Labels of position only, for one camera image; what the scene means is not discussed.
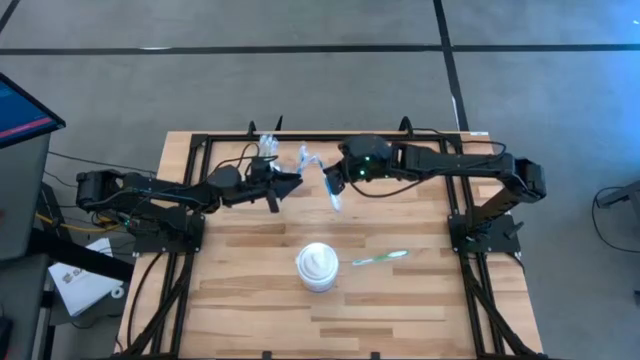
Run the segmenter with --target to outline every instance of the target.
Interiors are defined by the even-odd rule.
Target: wooden table
[[[158,178],[182,182],[191,135],[167,135]],[[210,169],[238,157],[245,144],[215,143]],[[336,145],[308,143],[310,152],[320,153],[326,164],[341,158]],[[299,146],[282,142],[278,161],[293,168]],[[487,144],[465,146],[465,153],[491,151]],[[198,179],[197,168],[193,179]],[[331,207],[319,168],[308,168],[303,178],[278,214],[269,213],[266,201],[259,201],[208,215],[202,251],[195,257],[180,357],[256,358],[262,351],[273,351],[278,358],[368,358],[379,351],[383,358],[475,358],[459,260],[446,225],[450,210],[444,178],[385,199],[365,198],[347,187],[341,213]],[[386,193],[404,185],[390,180],[361,187]],[[477,204],[501,188],[492,179],[471,179],[471,185]],[[462,196],[458,199],[464,209]],[[294,259],[311,242],[329,244],[340,259],[337,285],[324,294],[305,290],[296,274]],[[410,256],[350,265],[398,249],[409,250]],[[153,257],[136,261],[129,294]],[[157,309],[166,261],[163,255],[141,291],[134,339]],[[525,344],[542,351],[522,269],[502,254],[489,255],[488,264],[502,315]],[[132,296],[119,333],[123,344],[131,302]],[[169,348],[174,310],[167,317],[164,351]],[[481,317],[487,351],[492,351],[483,310]]]

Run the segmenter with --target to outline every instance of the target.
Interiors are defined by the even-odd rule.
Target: white cup
[[[311,243],[298,257],[298,275],[304,286],[313,292],[325,292],[333,287],[338,276],[338,255],[327,244]]]

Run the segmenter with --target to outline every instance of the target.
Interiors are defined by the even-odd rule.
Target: gray floor
[[[640,43],[640,3],[443,0],[452,43]],[[9,1],[0,0],[0,11]],[[425,0],[22,0],[0,47],[439,43]],[[640,255],[607,248],[593,194],[640,179],[640,53],[457,53],[471,130],[544,165],[549,195],[514,213],[548,354],[637,358]],[[420,54],[2,57],[7,73],[68,122],[51,149],[157,166],[170,130],[456,129],[443,57]],[[93,167],[50,158],[71,182]],[[73,193],[56,187],[61,203]],[[83,216],[69,210],[71,216]],[[599,211],[612,242],[640,248],[628,204]],[[54,358],[106,356],[117,320],[62,328]]]

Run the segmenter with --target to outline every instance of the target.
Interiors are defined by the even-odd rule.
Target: monitor screen
[[[0,148],[63,127],[60,123],[24,90],[0,77]]]

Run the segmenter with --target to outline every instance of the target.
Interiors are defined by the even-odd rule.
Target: green toothbrush
[[[390,253],[388,253],[386,255],[380,255],[380,256],[369,258],[369,259],[355,260],[352,264],[353,264],[353,266],[373,264],[373,263],[377,263],[377,262],[381,262],[381,261],[387,261],[387,260],[393,260],[393,259],[401,258],[401,257],[407,256],[407,255],[409,255],[409,251],[407,251],[407,250],[399,250],[399,251],[390,252]]]

